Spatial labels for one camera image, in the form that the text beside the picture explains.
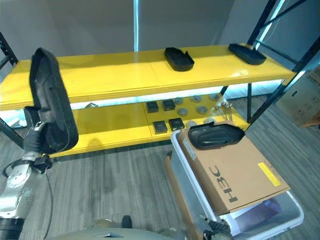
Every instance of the yellow shelf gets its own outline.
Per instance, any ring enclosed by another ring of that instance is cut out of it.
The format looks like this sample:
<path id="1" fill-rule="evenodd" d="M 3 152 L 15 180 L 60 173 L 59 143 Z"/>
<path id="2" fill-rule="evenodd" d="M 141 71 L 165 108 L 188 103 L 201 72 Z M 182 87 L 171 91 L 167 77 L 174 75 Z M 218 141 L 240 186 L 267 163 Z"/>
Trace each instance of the yellow shelf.
<path id="1" fill-rule="evenodd" d="M 193 57 L 192 70 L 176 72 L 164 50 L 58 57 L 71 103 L 135 97 L 205 87 L 285 79 L 294 73 L 271 58 L 258 66 L 234 56 L 227 45 L 184 48 Z M 19 61 L 0 84 L 0 110 L 32 105 L 30 60 Z"/>
<path id="2" fill-rule="evenodd" d="M 175 110 L 164 111 L 161 101 L 157 101 L 159 112 L 147 113 L 145 103 L 133 103 L 115 106 L 84 108 L 73 111 L 73 116 L 79 132 L 77 145 L 53 157 L 80 154 L 104 149 L 130 146 L 135 144 L 150 143 L 169 140 L 172 133 L 168 124 L 169 119 L 179 118 L 179 108 L 187 108 L 188 115 L 182 117 L 186 125 L 189 120 L 203 124 L 207 117 L 214 118 L 217 122 L 224 121 L 221 115 L 210 111 L 217 102 L 211 101 L 208 95 L 202 96 L 201 103 L 191 101 L 189 97 L 183 99 L 183 104 L 177 105 Z M 200 115 L 197 106 L 206 106 L 208 113 Z M 232 109 L 232 119 L 236 126 L 246 130 L 249 124 Z M 166 122 L 168 131 L 155 134 L 153 122 Z"/>

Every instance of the black shelf frame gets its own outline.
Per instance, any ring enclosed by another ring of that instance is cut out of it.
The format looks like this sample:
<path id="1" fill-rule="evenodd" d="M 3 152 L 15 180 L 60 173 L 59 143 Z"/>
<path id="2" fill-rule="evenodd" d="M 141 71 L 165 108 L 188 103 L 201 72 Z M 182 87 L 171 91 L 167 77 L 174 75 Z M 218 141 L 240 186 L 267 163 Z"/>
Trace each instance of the black shelf frame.
<path id="1" fill-rule="evenodd" d="M 18 63 L 18 59 L 1 32 L 0 32 L 0 49 L 4 54 L 4 58 L 0 60 L 0 70 L 7 63 L 10 63 L 12 67 L 14 67 Z M 22 149 L 24 148 L 24 139 L 18 133 L 16 133 L 16 131 L 13 130 L 2 118 L 0 118 L 0 129 L 8 138 L 10 138 L 20 148 Z"/>
<path id="2" fill-rule="evenodd" d="M 279 13 L 276 17 L 273 19 L 268 20 L 268 17 L 274 8 L 277 0 L 269 0 L 260 16 L 259 21 L 257 22 L 249 40 L 247 41 L 248 45 L 253 46 L 255 43 L 259 43 L 260 45 L 264 46 L 265 48 L 271 50 L 275 54 L 283 57 L 284 59 L 290 61 L 294 64 L 294 68 L 292 69 L 293 72 L 295 72 L 295 76 L 290 80 L 290 82 L 287 85 L 280 84 L 275 91 L 267 98 L 267 100 L 260 106 L 260 108 L 252 115 L 252 84 L 248 83 L 247 85 L 247 110 L 246 110 L 246 121 L 249 124 L 253 124 L 260 116 L 265 112 L 265 110 L 274 102 L 274 100 L 279 97 L 283 91 L 286 89 L 286 87 L 295 79 L 295 77 L 299 74 L 300 71 L 302 71 L 305 66 L 311 61 L 311 59 L 317 54 L 317 52 L 320 50 L 320 36 L 317 38 L 317 40 L 312 44 L 312 46 L 306 51 L 304 56 L 300 60 L 295 60 L 289 55 L 281 52 L 278 49 L 274 49 L 273 47 L 269 46 L 263 41 L 259 41 L 257 38 L 264 28 L 266 28 L 269 24 L 273 23 L 276 20 L 279 20 L 289 12 L 291 12 L 293 9 L 297 8 L 304 2 L 308 0 L 299 0 L 287 9 L 283 10 L 281 13 Z M 228 89 L 228 86 L 224 86 L 220 93 L 222 95 L 225 94 L 226 90 Z"/>

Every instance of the gray carpet floor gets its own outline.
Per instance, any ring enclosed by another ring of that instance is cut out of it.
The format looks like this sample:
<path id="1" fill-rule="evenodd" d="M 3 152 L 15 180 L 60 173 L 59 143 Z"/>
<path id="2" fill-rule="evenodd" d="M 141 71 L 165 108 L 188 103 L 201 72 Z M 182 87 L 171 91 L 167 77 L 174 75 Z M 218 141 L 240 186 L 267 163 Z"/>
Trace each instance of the gray carpet floor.
<path id="1" fill-rule="evenodd" d="M 254 97 L 253 110 L 264 96 Z M 244 115 L 246 99 L 232 100 Z M 276 239 L 320 239 L 320 129 L 298 128 L 274 105 L 248 129 L 247 136 L 291 186 L 304 211 L 304 222 Z M 56 158 L 48 171 L 54 206 L 49 237 L 85 229 L 99 219 L 120 224 L 131 215 L 133 227 L 159 232 L 183 229 L 181 213 L 164 170 L 169 141 Z M 0 169 L 22 151 L 0 132 Z M 0 176 L 0 191 L 5 178 Z M 43 179 L 20 239 L 41 239 L 50 213 Z"/>

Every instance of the yellow label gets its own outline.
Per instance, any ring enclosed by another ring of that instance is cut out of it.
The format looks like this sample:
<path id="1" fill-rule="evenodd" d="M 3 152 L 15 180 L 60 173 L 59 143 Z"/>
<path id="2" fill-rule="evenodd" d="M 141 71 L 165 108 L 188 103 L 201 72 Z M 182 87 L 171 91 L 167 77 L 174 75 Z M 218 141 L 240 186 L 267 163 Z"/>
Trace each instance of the yellow label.
<path id="1" fill-rule="evenodd" d="M 272 184 L 277 187 L 281 185 L 281 182 L 276 178 L 276 176 L 270 171 L 267 165 L 264 162 L 258 163 L 258 166 L 264 172 L 264 174 L 268 177 L 268 179 L 272 182 Z"/>

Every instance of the cardboard box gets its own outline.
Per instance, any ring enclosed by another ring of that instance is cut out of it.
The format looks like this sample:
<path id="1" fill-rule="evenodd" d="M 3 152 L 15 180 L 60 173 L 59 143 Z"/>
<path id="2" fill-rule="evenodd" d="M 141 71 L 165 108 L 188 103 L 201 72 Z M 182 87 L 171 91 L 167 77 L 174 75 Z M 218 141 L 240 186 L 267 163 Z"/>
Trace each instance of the cardboard box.
<path id="1" fill-rule="evenodd" d="M 198 150 L 188 138 L 178 141 L 213 210 L 235 212 L 290 189 L 288 184 L 245 136 L 235 145 Z"/>
<path id="2" fill-rule="evenodd" d="M 298 127 L 320 125 L 320 66 L 306 72 L 275 105 Z"/>

